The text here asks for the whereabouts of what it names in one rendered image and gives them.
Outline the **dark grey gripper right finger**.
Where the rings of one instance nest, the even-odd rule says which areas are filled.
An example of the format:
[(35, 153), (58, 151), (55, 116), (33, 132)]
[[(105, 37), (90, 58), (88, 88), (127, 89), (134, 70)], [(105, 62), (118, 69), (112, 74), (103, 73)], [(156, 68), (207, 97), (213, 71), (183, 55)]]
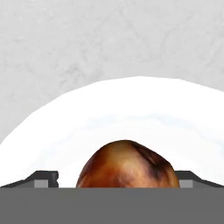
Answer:
[(214, 182), (204, 180), (191, 171), (175, 171), (181, 188), (224, 188)]

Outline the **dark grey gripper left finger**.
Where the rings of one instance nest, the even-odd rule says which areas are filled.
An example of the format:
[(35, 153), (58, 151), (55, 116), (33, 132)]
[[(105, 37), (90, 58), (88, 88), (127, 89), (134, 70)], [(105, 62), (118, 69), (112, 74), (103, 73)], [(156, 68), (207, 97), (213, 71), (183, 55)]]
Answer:
[(3, 188), (58, 188), (58, 171), (35, 171), (26, 179), (3, 185)]

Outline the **white plate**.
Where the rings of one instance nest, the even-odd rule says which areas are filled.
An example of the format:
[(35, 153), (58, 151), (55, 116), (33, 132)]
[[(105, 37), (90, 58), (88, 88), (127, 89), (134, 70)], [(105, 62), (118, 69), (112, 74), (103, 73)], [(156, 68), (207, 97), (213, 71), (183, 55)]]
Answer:
[(38, 170), (73, 187), (103, 145), (136, 141), (176, 170), (224, 185), (224, 92), (152, 77), (104, 80), (31, 113), (0, 143), (0, 186)]

